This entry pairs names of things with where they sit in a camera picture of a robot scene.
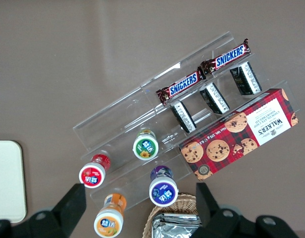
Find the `silver foil wrapper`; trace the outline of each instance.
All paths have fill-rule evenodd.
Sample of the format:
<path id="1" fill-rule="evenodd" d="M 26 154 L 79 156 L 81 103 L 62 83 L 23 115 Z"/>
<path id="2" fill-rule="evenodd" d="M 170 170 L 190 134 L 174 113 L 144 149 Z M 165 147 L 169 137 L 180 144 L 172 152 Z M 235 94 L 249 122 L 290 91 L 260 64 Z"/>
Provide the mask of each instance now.
<path id="1" fill-rule="evenodd" d="M 151 238 L 189 238 L 201 226 L 197 215 L 162 213 L 152 221 Z"/>

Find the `gray floor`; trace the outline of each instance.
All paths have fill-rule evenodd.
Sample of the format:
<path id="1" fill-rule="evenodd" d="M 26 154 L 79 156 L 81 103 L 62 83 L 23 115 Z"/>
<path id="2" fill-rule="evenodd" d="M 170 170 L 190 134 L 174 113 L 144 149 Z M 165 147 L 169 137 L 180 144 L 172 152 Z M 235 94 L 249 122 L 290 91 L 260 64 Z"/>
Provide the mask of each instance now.
<path id="1" fill-rule="evenodd" d="M 279 216 L 305 237 L 305 0 L 0 0 L 0 140 L 22 146 L 27 218 L 78 182 L 77 123 L 226 31 L 249 38 L 272 85 L 288 81 L 300 123 L 207 184 L 219 203 Z M 195 183 L 179 189 L 194 194 Z M 119 237 L 141 237 L 152 208 L 126 212 Z M 71 237 L 96 237 L 97 212 L 88 198 Z"/>

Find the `product label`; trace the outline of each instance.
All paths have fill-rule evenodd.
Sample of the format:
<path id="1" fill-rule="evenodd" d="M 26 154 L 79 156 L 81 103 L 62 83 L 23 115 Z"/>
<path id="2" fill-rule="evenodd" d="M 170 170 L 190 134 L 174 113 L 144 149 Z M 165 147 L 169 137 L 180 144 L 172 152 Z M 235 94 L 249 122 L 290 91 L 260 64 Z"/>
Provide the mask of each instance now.
<path id="1" fill-rule="evenodd" d="M 229 110 L 229 107 L 225 103 L 224 99 L 221 97 L 219 92 L 217 91 L 215 85 L 213 83 L 210 83 L 208 86 L 206 86 L 206 89 L 208 93 L 211 95 L 212 99 L 214 100 L 215 104 L 219 108 L 219 110 L 222 113 L 225 113 Z"/>
<path id="2" fill-rule="evenodd" d="M 181 118 L 184 125 L 187 127 L 189 133 L 196 130 L 193 121 L 191 120 L 185 108 L 181 105 L 181 102 L 175 103 L 173 107 L 175 108 L 176 112 L 179 114 L 179 117 Z"/>
<path id="3" fill-rule="evenodd" d="M 248 124 L 260 145 L 290 128 L 278 99 L 274 99 L 247 116 Z"/>
<path id="4" fill-rule="evenodd" d="M 169 88 L 170 96 L 172 97 L 175 94 L 182 92 L 183 90 L 191 87 L 192 85 L 194 85 L 197 82 L 198 82 L 197 72 L 195 72 L 195 73 L 183 78 L 175 85 L 170 86 L 170 88 Z"/>
<path id="5" fill-rule="evenodd" d="M 219 69 L 219 67 L 240 58 L 242 55 L 244 55 L 244 45 L 240 45 L 226 54 L 217 57 L 215 61 L 216 69 Z"/>
<path id="6" fill-rule="evenodd" d="M 151 192 L 153 199 L 159 204 L 168 204 L 173 201 L 176 190 L 170 184 L 161 182 Z"/>
<path id="7" fill-rule="evenodd" d="M 252 70 L 250 69 L 249 63 L 246 62 L 242 65 L 242 69 L 244 72 L 244 76 L 247 79 L 248 85 L 250 86 L 252 92 L 254 94 L 259 93 L 261 90 L 259 88 L 259 85 L 257 83 L 256 78 L 254 77 Z"/>
<path id="8" fill-rule="evenodd" d="M 121 210 L 121 213 L 123 213 L 124 209 L 126 208 L 126 199 L 125 199 L 124 196 L 122 196 L 119 193 L 113 193 L 113 194 L 108 195 L 105 198 L 104 207 L 106 207 L 106 206 L 108 206 L 110 204 L 119 206 L 120 209 L 117 209 L 117 210 L 119 212 Z"/>
<path id="9" fill-rule="evenodd" d="M 103 237 L 111 237 L 119 231 L 120 224 L 115 218 L 106 216 L 98 221 L 96 227 Z"/>
<path id="10" fill-rule="evenodd" d="M 96 186 L 102 180 L 102 175 L 96 168 L 84 169 L 81 176 L 83 183 L 88 186 Z"/>
<path id="11" fill-rule="evenodd" d="M 136 146 L 136 153 L 141 158 L 149 159 L 156 152 L 156 145 L 149 139 L 139 140 Z"/>

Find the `black and white packaging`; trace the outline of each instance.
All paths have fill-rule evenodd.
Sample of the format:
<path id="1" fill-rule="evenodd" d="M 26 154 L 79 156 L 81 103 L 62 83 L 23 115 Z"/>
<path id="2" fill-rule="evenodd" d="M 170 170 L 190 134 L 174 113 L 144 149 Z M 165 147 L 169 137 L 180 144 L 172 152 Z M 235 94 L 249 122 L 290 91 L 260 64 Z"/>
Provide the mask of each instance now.
<path id="1" fill-rule="evenodd" d="M 230 72 L 242 95 L 254 95 L 261 92 L 261 86 L 248 61 L 235 65 Z"/>
<path id="2" fill-rule="evenodd" d="M 177 118 L 181 127 L 187 133 L 191 133 L 192 131 L 196 130 L 196 125 L 190 113 L 188 112 L 188 110 L 186 109 L 185 105 L 182 102 L 176 101 L 174 103 L 171 103 L 170 108 L 173 114 L 175 115 L 175 117 Z"/>
<path id="3" fill-rule="evenodd" d="M 214 113 L 223 114 L 229 111 L 230 107 L 214 83 L 203 85 L 200 94 Z"/>

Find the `cookie illustration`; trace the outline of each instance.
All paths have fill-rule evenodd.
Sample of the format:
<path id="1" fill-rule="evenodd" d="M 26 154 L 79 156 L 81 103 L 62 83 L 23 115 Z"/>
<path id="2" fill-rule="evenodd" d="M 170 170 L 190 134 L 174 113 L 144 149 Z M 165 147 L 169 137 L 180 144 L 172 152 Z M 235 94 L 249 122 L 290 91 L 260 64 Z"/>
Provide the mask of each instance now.
<path id="1" fill-rule="evenodd" d="M 213 140 L 206 148 L 206 154 L 210 160 L 219 162 L 227 158 L 230 148 L 224 140 Z"/>
<path id="2" fill-rule="evenodd" d="M 248 154 L 250 151 L 256 149 L 258 147 L 256 141 L 250 138 L 246 138 L 241 141 L 243 149 L 244 149 L 244 155 Z"/>
<path id="3" fill-rule="evenodd" d="M 181 150 L 181 153 L 183 154 L 187 162 L 196 163 L 202 158 L 204 151 L 203 151 L 203 147 L 199 143 L 192 142 L 186 145 Z"/>
<path id="4" fill-rule="evenodd" d="M 298 124 L 299 120 L 296 116 L 296 113 L 293 113 L 292 116 L 291 116 L 291 126 L 294 126 L 296 124 Z"/>
<path id="5" fill-rule="evenodd" d="M 281 92 L 282 92 L 282 96 L 283 96 L 287 101 L 289 101 L 288 96 L 287 96 L 285 90 L 281 89 Z"/>
<path id="6" fill-rule="evenodd" d="M 243 149 L 243 148 L 242 148 L 239 144 L 236 144 L 236 145 L 234 146 L 233 152 L 236 153 L 237 151 L 242 150 L 242 149 Z"/>
<path id="7" fill-rule="evenodd" d="M 213 173 L 212 173 L 211 171 L 209 171 L 208 174 L 206 174 L 206 175 L 201 175 L 201 174 L 199 173 L 199 171 L 195 171 L 194 174 L 196 175 L 197 179 L 200 180 L 200 181 L 202 181 L 202 180 L 204 180 L 204 179 L 207 179 L 208 177 L 210 177 L 211 175 L 213 175 Z"/>
<path id="8" fill-rule="evenodd" d="M 233 133 L 241 132 L 247 126 L 247 117 L 245 113 L 237 113 L 228 118 L 225 122 L 227 130 Z"/>

